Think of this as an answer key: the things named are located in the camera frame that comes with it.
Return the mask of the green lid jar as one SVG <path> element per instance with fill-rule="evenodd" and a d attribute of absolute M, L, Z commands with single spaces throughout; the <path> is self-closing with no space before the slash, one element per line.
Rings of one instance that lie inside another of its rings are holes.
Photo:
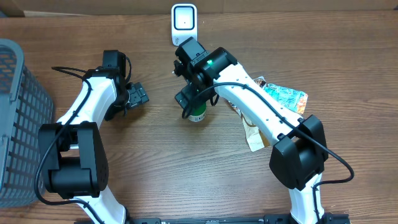
<path fill-rule="evenodd" d="M 188 119 L 192 122 L 200 122 L 205 118 L 206 115 L 206 103 L 194 109 L 189 115 Z"/>

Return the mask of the beige snack pouch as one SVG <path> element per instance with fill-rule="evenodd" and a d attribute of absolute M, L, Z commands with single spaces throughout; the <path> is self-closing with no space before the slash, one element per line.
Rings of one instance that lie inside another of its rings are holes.
<path fill-rule="evenodd" d="M 270 146 L 266 137 L 262 134 L 260 129 L 234 104 L 231 102 L 230 106 L 240 116 L 246 136 L 246 142 L 252 152 L 264 149 Z"/>

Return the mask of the teal wet wipes packet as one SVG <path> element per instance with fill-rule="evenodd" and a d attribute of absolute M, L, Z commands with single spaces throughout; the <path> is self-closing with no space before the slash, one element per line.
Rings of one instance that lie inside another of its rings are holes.
<path fill-rule="evenodd" d="M 271 97 L 273 97 L 273 99 L 293 112 L 297 112 L 297 102 L 299 100 L 299 96 L 305 93 L 303 91 L 294 90 L 273 83 L 267 84 L 264 87 L 264 90 Z"/>

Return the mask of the orange small box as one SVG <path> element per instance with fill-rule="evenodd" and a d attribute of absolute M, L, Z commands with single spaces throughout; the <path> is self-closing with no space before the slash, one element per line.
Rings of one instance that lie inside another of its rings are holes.
<path fill-rule="evenodd" d="M 303 93 L 299 96 L 298 102 L 297 102 L 297 113 L 298 114 L 304 114 L 305 108 L 307 105 L 308 101 L 308 95 L 306 93 Z"/>

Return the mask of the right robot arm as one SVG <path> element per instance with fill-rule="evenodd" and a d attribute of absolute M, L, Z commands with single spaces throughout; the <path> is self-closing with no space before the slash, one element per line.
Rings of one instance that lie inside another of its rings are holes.
<path fill-rule="evenodd" d="M 292 223 L 325 223 L 319 184 L 328 156 L 321 121 L 287 109 L 266 93 L 226 49 L 209 53 L 193 37 L 175 52 L 174 74 L 187 81 L 175 95 L 182 117 L 224 98 L 257 126 L 272 147 L 270 168 L 289 190 Z"/>

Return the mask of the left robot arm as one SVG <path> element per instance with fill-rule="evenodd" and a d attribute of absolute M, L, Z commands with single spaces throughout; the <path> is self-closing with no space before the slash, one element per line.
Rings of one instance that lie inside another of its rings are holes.
<path fill-rule="evenodd" d="M 130 81 L 130 59 L 118 50 L 105 50 L 94 69 L 54 67 L 82 80 L 82 89 L 70 109 L 57 122 L 41 125 L 38 133 L 40 164 L 35 180 L 59 201 L 37 198 L 50 206 L 77 204 L 89 223 L 132 223 L 128 209 L 109 188 L 109 166 L 99 128 L 120 112 L 149 101 L 141 83 Z"/>

